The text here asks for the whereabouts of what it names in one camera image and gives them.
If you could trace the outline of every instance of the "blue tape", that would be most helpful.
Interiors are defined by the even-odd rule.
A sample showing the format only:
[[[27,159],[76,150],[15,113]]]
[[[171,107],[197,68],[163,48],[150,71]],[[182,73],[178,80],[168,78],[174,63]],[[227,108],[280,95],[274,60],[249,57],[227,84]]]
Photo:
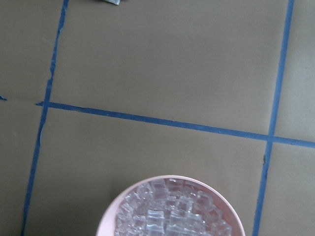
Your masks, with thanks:
[[[307,148],[315,148],[315,142],[304,141],[304,140],[297,140],[297,139],[289,139],[289,138],[282,138],[282,137],[274,137],[274,142],[281,143],[281,144],[289,144],[289,145],[296,145],[302,146]]]
[[[39,102],[36,105],[43,106],[43,102]],[[141,122],[146,122],[146,123],[161,124],[161,125],[173,126],[173,127],[178,127],[178,128],[199,130],[199,131],[210,132],[210,133],[232,135],[232,136],[237,136],[237,137],[242,137],[242,138],[264,140],[264,141],[268,139],[268,135],[264,135],[264,134],[217,128],[217,127],[206,126],[206,125],[201,125],[201,124],[185,123],[185,122],[179,122],[179,121],[173,121],[173,120],[167,120],[167,119],[144,117],[144,116],[138,116],[138,115],[132,115],[132,114],[120,113],[120,112],[112,112],[112,111],[106,111],[106,110],[100,110],[100,109],[94,109],[94,108],[76,107],[76,106],[71,106],[71,105],[61,104],[61,103],[50,102],[49,107],[62,109],[62,110],[68,110],[68,111],[78,111],[78,112],[83,112],[83,113],[88,113],[88,114],[99,115],[99,116],[129,119],[129,120],[141,121]]]
[[[290,34],[293,6],[294,6],[294,0],[288,0],[285,23],[284,23],[284,31],[283,31],[283,40],[282,40],[282,46],[281,46],[279,68],[278,68],[278,75],[277,75],[274,101],[273,101],[273,105],[272,105],[269,132],[268,132],[269,138],[268,138],[267,145],[266,145],[265,162],[264,162],[264,165],[262,168],[262,173],[261,173],[261,181],[260,181],[260,187],[259,187],[259,193],[258,193],[258,200],[257,200],[252,236],[258,236],[258,233],[259,233],[263,202],[264,202],[264,197],[265,197],[265,192],[266,192],[268,169],[269,169],[269,165],[270,165],[272,142],[274,140],[274,135],[275,135],[275,130],[276,130],[276,123],[277,123],[277,115],[278,115],[278,109],[279,109],[282,81],[283,81],[283,77],[284,77],[286,52],[287,52],[287,46],[288,46],[288,42],[289,42],[289,34]]]
[[[0,95],[0,100],[6,101],[7,99]]]
[[[40,118],[40,123],[39,123],[37,138],[36,138],[36,144],[35,144],[32,164],[31,164],[30,177],[29,177],[28,187],[27,187],[26,196],[25,196],[21,236],[24,236],[25,227],[26,227],[26,223],[27,223],[27,219],[28,219],[28,212],[29,212],[29,208],[30,208],[32,190],[33,190],[33,186],[34,186],[34,178],[35,178],[38,156],[39,156],[39,150],[40,150],[41,134],[42,134],[45,122],[46,122],[46,118],[47,118],[47,111],[48,111],[48,107],[49,107],[51,89],[52,89],[53,79],[54,79],[54,75],[55,75],[58,42],[59,42],[59,38],[60,38],[60,33],[61,33],[63,26],[64,26],[64,19],[65,19],[65,13],[66,13],[67,7],[68,7],[68,0],[63,0],[63,6],[62,6],[62,10],[61,10],[61,16],[59,19],[57,36],[56,36],[53,55],[52,55],[51,64],[50,64],[51,77],[47,81],[45,100],[44,100],[43,105],[42,105],[43,110],[42,110],[42,114],[41,114],[41,118]]]

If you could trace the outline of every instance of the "painter's tape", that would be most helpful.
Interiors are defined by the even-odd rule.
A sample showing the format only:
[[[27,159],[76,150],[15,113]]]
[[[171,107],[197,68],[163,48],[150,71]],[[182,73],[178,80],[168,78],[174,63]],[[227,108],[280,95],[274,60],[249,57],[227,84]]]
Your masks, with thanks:
[[[315,148],[315,142],[310,142],[310,141],[289,139],[289,138],[283,138],[283,137],[274,137],[273,140],[275,143],[280,143],[280,144],[289,144],[289,145],[296,145],[296,146],[307,147],[307,148]]]
[[[115,5],[119,5],[119,3],[120,3],[120,0],[104,0],[104,1],[110,2],[110,3],[115,4]]]
[[[0,100],[6,101],[7,99],[0,95]]]
[[[36,144],[35,144],[33,159],[32,159],[32,163],[31,163],[29,182],[28,182],[28,187],[27,187],[26,196],[25,196],[21,236],[24,236],[25,227],[26,227],[26,223],[27,223],[27,219],[28,219],[28,213],[29,213],[29,208],[30,208],[30,203],[31,203],[32,190],[33,190],[33,186],[34,186],[34,179],[35,179],[35,173],[36,173],[39,150],[40,150],[41,134],[42,134],[45,122],[46,122],[46,118],[47,118],[47,111],[48,111],[48,107],[49,107],[50,94],[51,94],[53,79],[54,79],[54,75],[55,75],[58,42],[59,42],[59,38],[60,38],[60,33],[61,33],[63,26],[64,26],[65,13],[66,13],[67,7],[68,7],[68,0],[63,0],[63,6],[62,6],[62,11],[61,11],[61,16],[59,19],[57,35],[56,35],[56,40],[55,40],[55,45],[54,45],[54,50],[53,50],[53,56],[52,56],[51,64],[50,64],[51,77],[47,81],[45,100],[43,102],[43,110],[41,113],[41,118],[40,118],[37,138],[36,138]]]
[[[277,80],[276,80],[276,88],[275,88],[275,94],[274,94],[274,101],[272,104],[272,111],[271,111],[271,118],[270,118],[269,132],[268,132],[269,139],[266,145],[265,161],[264,161],[264,165],[263,165],[263,169],[261,173],[260,188],[259,188],[259,193],[258,193],[258,200],[257,200],[252,236],[258,236],[258,233],[259,233],[263,202],[264,202],[264,197],[265,197],[265,192],[266,192],[267,175],[268,175],[268,169],[269,169],[270,158],[271,158],[272,142],[273,142],[273,138],[274,138],[275,130],[276,130],[282,81],[284,77],[286,52],[287,52],[287,47],[288,47],[288,42],[289,42],[293,6],[294,6],[294,0],[288,0],[285,23],[284,23],[284,30],[283,30],[280,61],[279,61],[278,74],[277,74]]]
[[[43,106],[43,102],[39,102],[36,105]],[[217,127],[206,126],[206,125],[201,125],[201,124],[185,123],[185,122],[173,121],[173,120],[167,120],[167,119],[145,117],[145,116],[132,115],[132,114],[127,114],[127,113],[112,112],[112,111],[106,111],[106,110],[100,110],[100,109],[94,109],[94,108],[76,107],[76,106],[71,106],[71,105],[62,104],[62,103],[50,102],[49,107],[62,109],[62,110],[68,110],[68,111],[78,111],[78,112],[83,112],[83,113],[88,113],[88,114],[99,115],[99,116],[129,119],[129,120],[135,120],[135,121],[141,121],[141,122],[153,123],[153,124],[161,124],[161,125],[173,126],[173,127],[178,127],[178,128],[184,128],[184,129],[199,130],[199,131],[210,132],[210,133],[232,135],[232,136],[237,136],[237,137],[242,137],[242,138],[257,139],[257,140],[264,140],[264,141],[268,139],[268,135],[264,135],[264,134],[257,134],[257,133],[251,133],[251,132],[245,132],[245,131],[239,131],[239,130],[233,130],[233,129],[217,128]]]

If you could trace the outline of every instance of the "gray object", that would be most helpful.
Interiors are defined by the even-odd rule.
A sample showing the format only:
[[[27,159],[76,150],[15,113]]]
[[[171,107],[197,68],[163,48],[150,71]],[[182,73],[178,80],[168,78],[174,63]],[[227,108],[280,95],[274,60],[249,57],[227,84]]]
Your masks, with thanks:
[[[119,5],[119,3],[120,3],[120,0],[104,0],[104,1],[110,2],[110,3],[115,4],[115,5]]]

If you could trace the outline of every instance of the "ice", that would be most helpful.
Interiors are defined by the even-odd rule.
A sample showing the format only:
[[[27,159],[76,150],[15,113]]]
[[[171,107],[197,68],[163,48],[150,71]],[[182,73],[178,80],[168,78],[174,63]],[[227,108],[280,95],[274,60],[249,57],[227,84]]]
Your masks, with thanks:
[[[143,199],[141,199],[138,194],[133,191],[125,197],[125,200],[133,209],[138,208],[143,203]]]
[[[174,210],[176,204],[176,197],[175,196],[167,196],[166,197],[166,206],[165,208],[169,211]]]
[[[151,182],[151,186],[153,189],[153,199],[155,201],[159,199],[165,199],[168,195],[168,189],[163,179],[153,180]]]
[[[133,217],[133,223],[132,226],[135,229],[142,230],[146,227],[146,217],[143,215],[135,215]]]
[[[163,236],[164,228],[157,225],[147,226],[148,236]]]
[[[213,236],[209,231],[203,232],[202,236]]]
[[[147,214],[147,228],[156,226],[162,227],[164,225],[164,212],[162,210],[148,210]]]
[[[200,232],[194,230],[183,229],[182,236],[198,236]]]
[[[170,178],[167,182],[169,195],[179,196],[181,191],[183,190],[183,185],[184,185],[184,180]]]
[[[122,221],[130,221],[133,214],[133,208],[128,203],[121,205],[117,213],[117,217]]]
[[[120,205],[114,236],[231,236],[201,185],[181,179],[144,183]]]
[[[164,230],[149,230],[148,236],[164,236]]]
[[[151,201],[149,208],[152,210],[164,210],[165,205],[166,205],[166,199],[161,198],[161,199],[157,199],[155,201]]]
[[[206,213],[209,212],[213,207],[214,205],[212,196],[203,191],[198,191],[195,204],[193,205],[193,213]]]
[[[212,223],[211,233],[213,236],[231,236],[232,228],[224,220]]]
[[[219,221],[220,219],[222,219],[222,211],[217,208],[216,206],[214,206],[209,212],[208,214],[212,217],[214,217],[214,221]]]
[[[177,225],[179,227],[183,227],[185,225],[185,218],[175,214],[174,212],[171,212],[169,216],[169,225]]]
[[[191,198],[181,196],[175,205],[174,212],[182,217],[185,217],[192,209],[193,200]]]
[[[165,230],[165,236],[180,236],[182,228],[177,225],[168,225]]]
[[[149,183],[144,183],[137,188],[137,194],[141,199],[150,200],[153,197],[152,187]]]
[[[185,228],[196,232],[205,231],[205,225],[202,220],[202,215],[188,213],[186,217]]]
[[[199,185],[189,180],[186,180],[182,194],[184,194],[186,197],[190,197],[195,200],[197,198],[199,190],[200,190]]]

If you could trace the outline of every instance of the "bowl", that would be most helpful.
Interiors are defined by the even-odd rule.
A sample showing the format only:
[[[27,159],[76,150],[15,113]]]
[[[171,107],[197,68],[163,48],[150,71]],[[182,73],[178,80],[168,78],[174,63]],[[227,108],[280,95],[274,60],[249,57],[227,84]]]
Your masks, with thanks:
[[[231,206],[231,204],[215,189],[212,187],[200,182],[198,180],[184,177],[184,176],[175,176],[175,175],[168,175],[168,176],[157,176],[145,179],[140,181],[125,191],[123,191],[107,208],[106,212],[104,213],[98,229],[96,236],[114,236],[115,228],[116,228],[116,214],[118,211],[119,206],[124,201],[125,197],[139,185],[144,184],[146,182],[150,182],[156,179],[167,179],[167,178],[177,178],[183,180],[189,180],[191,182],[197,183],[201,185],[201,190],[211,194],[213,197],[214,204],[223,212],[223,220],[225,220],[231,227],[232,227],[232,236],[245,236],[244,228],[240,218],[238,217],[237,213]]]

